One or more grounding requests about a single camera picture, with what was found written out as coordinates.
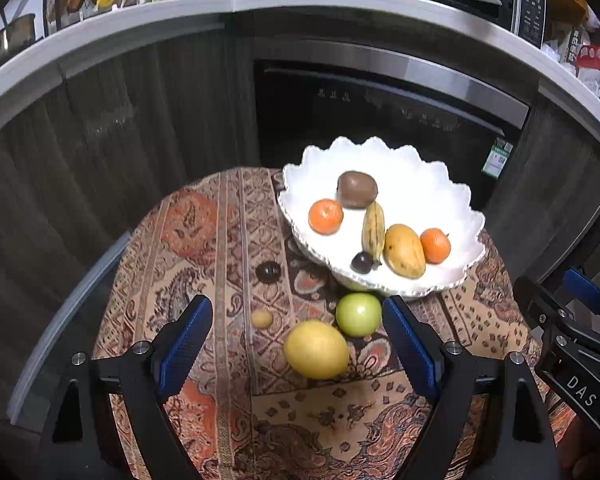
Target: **mango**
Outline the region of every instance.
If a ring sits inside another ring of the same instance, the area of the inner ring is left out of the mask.
[[[404,224],[394,224],[386,230],[384,259],[393,272],[412,280],[421,277],[426,267],[420,238]]]

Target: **scalloped bowl rim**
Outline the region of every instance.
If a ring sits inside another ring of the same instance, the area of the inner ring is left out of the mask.
[[[351,144],[355,145],[355,146],[361,146],[362,144],[356,144],[355,142],[352,142],[350,139],[347,139],[347,137],[337,137],[332,143],[331,146],[328,147],[326,150],[322,150],[321,148],[318,148],[317,146],[314,145],[309,145],[307,146],[304,151],[302,152],[302,160],[300,162],[300,164],[285,164],[285,167],[282,169],[282,181],[283,181],[283,185],[285,186],[285,189],[283,189],[277,196],[277,202],[278,202],[278,206],[280,208],[280,211],[282,211],[282,214],[285,216],[286,221],[289,223],[289,225],[291,226],[291,232],[296,240],[296,243],[301,245],[302,248],[309,253],[312,258],[314,258],[315,260],[317,260],[318,262],[322,263],[323,265],[325,265],[326,267],[329,268],[329,270],[333,273],[333,274],[337,274],[339,276],[342,276],[343,278],[347,279],[347,280],[351,280],[353,283],[363,286],[368,290],[376,290],[378,292],[380,292],[381,294],[385,295],[385,296],[392,296],[394,294],[397,294],[399,296],[402,296],[404,298],[423,298],[424,296],[428,296],[429,294],[431,294],[432,292],[442,292],[444,290],[449,290],[451,288],[455,288],[456,286],[460,286],[464,283],[464,281],[467,278],[467,271],[470,267],[474,266],[476,263],[480,262],[486,255],[486,247],[484,246],[484,244],[478,240],[478,237],[480,235],[480,233],[483,231],[484,229],[484,223],[485,223],[485,217],[484,214],[481,211],[475,211],[476,213],[478,213],[478,215],[480,215],[481,221],[480,221],[480,228],[477,230],[477,233],[475,234],[474,240],[477,241],[481,246],[482,246],[482,251],[480,252],[480,254],[474,258],[473,260],[471,260],[468,264],[466,264],[465,266],[463,266],[462,268],[462,278],[460,280],[456,280],[454,282],[449,282],[449,283],[444,283],[442,285],[434,285],[431,286],[425,290],[397,290],[394,288],[390,288],[387,286],[382,285],[381,283],[377,283],[377,282],[370,282],[369,280],[366,280],[365,278],[362,277],[362,275],[353,272],[350,269],[342,269],[340,267],[336,267],[334,265],[331,264],[330,260],[326,257],[323,256],[319,253],[317,253],[310,245],[309,243],[306,241],[306,239],[302,236],[302,234],[300,233],[300,231],[298,230],[298,227],[296,226],[296,223],[294,222],[294,220],[291,218],[291,215],[289,214],[289,212],[286,210],[285,206],[282,203],[282,196],[286,193],[288,193],[288,181],[287,181],[287,171],[291,168],[300,168],[303,164],[304,164],[304,156],[307,152],[307,149],[309,148],[315,148],[316,150],[319,150],[320,152],[327,152],[331,149],[331,147],[334,145],[334,143],[336,142],[342,142],[341,139],[344,139],[348,142],[350,142]],[[368,140],[371,139],[379,139],[379,137],[369,137],[369,139],[367,139],[365,142],[367,142]],[[418,155],[418,158],[420,158],[420,154],[418,153],[418,150],[416,149],[416,147],[412,146],[412,148],[416,151],[416,154]],[[425,162],[420,158],[421,163],[423,164],[432,164],[432,162]],[[461,184],[461,183],[457,183],[457,182],[453,182],[451,179],[449,179],[449,181],[452,184],[455,184],[456,186],[463,186],[466,188],[469,188],[469,186],[467,186],[467,184]]]

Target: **blue gripper pad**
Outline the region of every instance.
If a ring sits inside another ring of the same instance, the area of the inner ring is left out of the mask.
[[[578,298],[594,314],[600,316],[600,288],[575,269],[562,275],[562,286]]]
[[[160,341],[163,331],[168,330],[164,348],[156,345],[154,357],[160,359],[158,398],[162,402],[182,389],[198,352],[205,342],[213,323],[213,308],[206,296],[197,295],[180,315],[177,321],[165,325],[155,337],[154,344]]]
[[[382,303],[382,324],[413,391],[429,402],[438,400],[443,361],[435,331],[420,323],[400,296]]]

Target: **green apple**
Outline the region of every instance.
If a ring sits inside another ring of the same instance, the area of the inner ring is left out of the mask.
[[[364,337],[376,331],[382,319],[382,305],[373,294],[352,292],[336,306],[338,327],[351,337]]]

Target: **paisley tablecloth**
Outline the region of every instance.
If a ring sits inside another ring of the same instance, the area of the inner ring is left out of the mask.
[[[94,348],[119,355],[151,340],[195,294],[214,306],[214,326],[181,393],[166,410],[205,479],[386,479],[411,449],[430,406],[415,395],[382,326],[349,339],[346,375],[313,381],[294,372],[282,345],[304,319],[334,322],[345,293],[328,271],[296,247],[276,205],[278,170],[237,168],[185,186],[160,202],[135,230],[120,262]],[[540,347],[513,300],[511,282],[489,235],[488,255],[464,285],[411,301],[410,308],[442,340],[475,355],[521,351],[531,363]],[[274,260],[282,278],[255,275]],[[273,325],[256,330],[250,312],[266,308]],[[543,394],[547,389],[542,386]],[[546,395],[556,438],[573,416]],[[124,403],[114,414],[132,473],[149,478]],[[482,399],[475,397],[448,473],[458,478],[474,441]]]

